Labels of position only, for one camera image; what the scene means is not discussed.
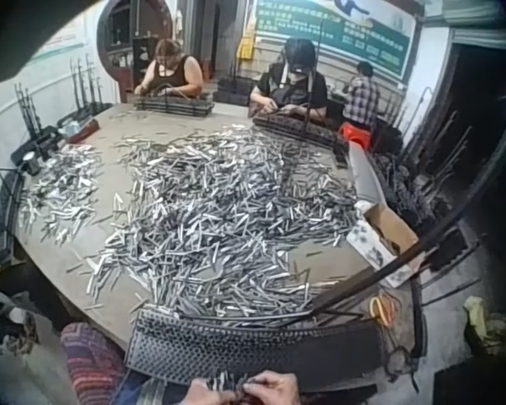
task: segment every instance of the striped pants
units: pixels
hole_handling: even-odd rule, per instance
[[[80,405],[108,405],[126,368],[122,351],[86,323],[62,331],[67,369]]]

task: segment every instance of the red stool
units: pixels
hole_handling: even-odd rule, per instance
[[[371,144],[371,132],[365,129],[356,128],[353,124],[345,122],[339,128],[339,134],[348,142],[355,142],[360,145],[363,150],[368,150]]]

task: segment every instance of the plaid shirt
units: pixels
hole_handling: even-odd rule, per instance
[[[357,76],[348,86],[348,103],[343,115],[349,120],[374,127],[379,109],[380,92],[372,78]]]

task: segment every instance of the hand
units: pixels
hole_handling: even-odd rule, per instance
[[[272,114],[273,112],[277,111],[276,102],[268,97],[265,98],[265,101],[262,104],[264,105],[264,108],[262,110],[267,114]]]
[[[169,88],[169,87],[166,87],[165,89],[161,89],[158,92],[158,95],[171,95],[171,94],[172,94],[172,91],[171,91],[171,88]]]
[[[300,108],[302,108],[302,107],[300,107],[299,105],[288,104],[288,105],[285,105],[281,110],[279,110],[279,112],[281,112],[282,114],[285,114],[285,115],[291,115],[294,113],[299,114]]]
[[[244,384],[244,391],[264,405],[299,405],[298,381],[294,374],[264,371]]]
[[[226,405],[236,399],[231,391],[211,391],[206,381],[195,379],[191,382],[187,395],[180,405]]]

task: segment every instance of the black tank top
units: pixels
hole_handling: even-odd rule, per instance
[[[161,74],[159,74],[159,66],[161,65],[156,62],[154,67],[155,72],[153,76],[152,90],[161,90],[169,86],[180,87],[187,85],[186,71],[184,70],[184,66],[186,65],[186,60],[188,57],[189,55],[185,55],[181,58],[175,72],[170,76],[161,76]]]

